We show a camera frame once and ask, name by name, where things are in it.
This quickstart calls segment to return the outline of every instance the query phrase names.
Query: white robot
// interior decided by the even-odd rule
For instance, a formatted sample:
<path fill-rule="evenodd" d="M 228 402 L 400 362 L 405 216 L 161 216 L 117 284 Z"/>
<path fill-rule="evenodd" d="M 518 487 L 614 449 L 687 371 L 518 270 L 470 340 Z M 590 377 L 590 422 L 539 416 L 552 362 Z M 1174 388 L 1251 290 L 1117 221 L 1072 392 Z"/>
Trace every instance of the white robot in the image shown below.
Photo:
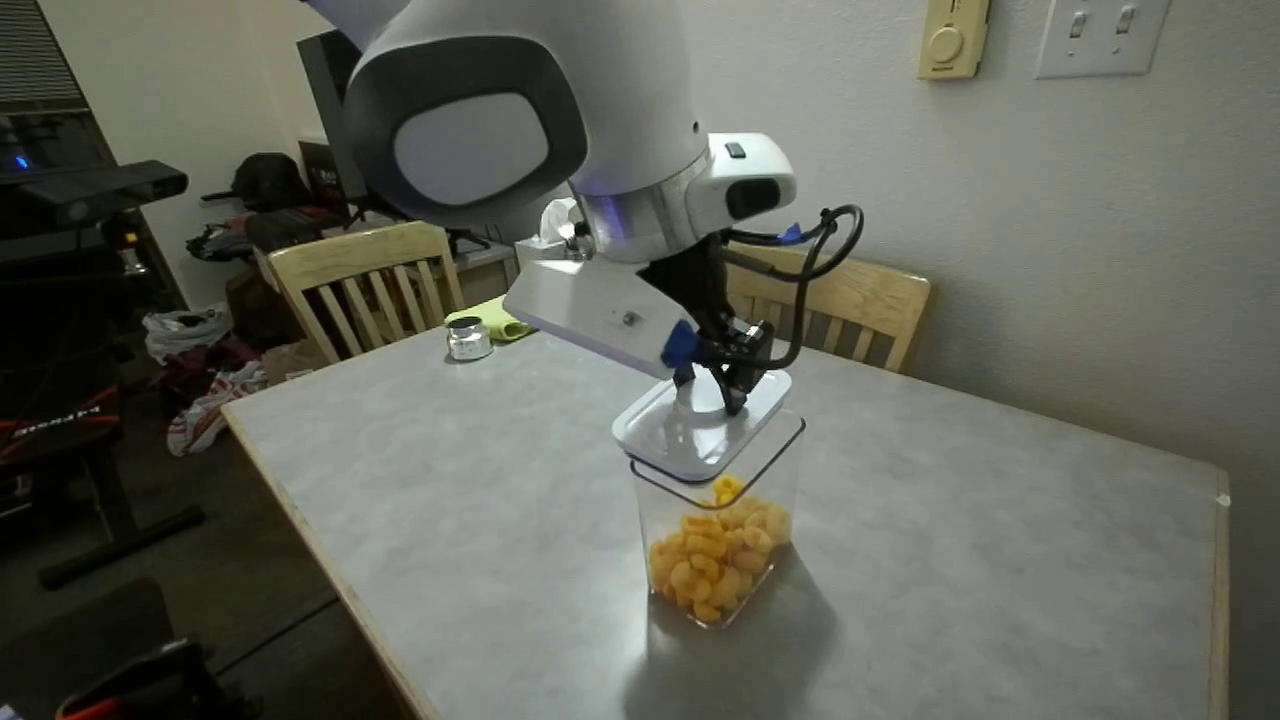
<path fill-rule="evenodd" d="M 711 480 L 779 407 L 786 357 L 724 300 L 730 224 L 796 195 L 760 134 L 705 134 L 674 0 L 306 0 L 357 50 L 343 122 L 366 183 L 430 224 L 490 224 L 575 201 L 595 259 L 518 273 L 506 311 L 669 385 L 614 422 L 624 451 Z M 819 243 L 853 216 L 836 255 Z M 805 284 L 841 266 L 858 212 L 824 212 Z"/>

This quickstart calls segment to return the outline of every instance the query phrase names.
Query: white wall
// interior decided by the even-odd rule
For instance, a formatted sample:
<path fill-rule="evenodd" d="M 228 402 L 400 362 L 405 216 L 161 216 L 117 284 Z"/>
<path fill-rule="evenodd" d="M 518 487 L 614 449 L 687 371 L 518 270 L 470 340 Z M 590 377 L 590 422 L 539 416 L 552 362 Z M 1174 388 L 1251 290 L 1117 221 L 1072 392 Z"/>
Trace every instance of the white wall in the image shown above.
<path fill-rule="evenodd" d="M 296 153 L 318 128 L 296 39 L 324 22 L 296 0 L 45 0 L 45 15 L 117 160 L 186 172 L 191 189 L 143 216 L 185 300 L 224 300 L 244 270 L 191 259 L 185 239 L 237 212 L 200 195 L 224 193 L 248 153 Z"/>
<path fill-rule="evenodd" d="M 912 81 L 922 0 L 685 8 L 705 125 L 940 280 L 919 377 L 1231 472 L 1237 705 L 1280 715 L 1280 3 L 1173 0 L 1151 75 L 1041 84 L 1049 0 L 993 0 L 953 88 Z"/>

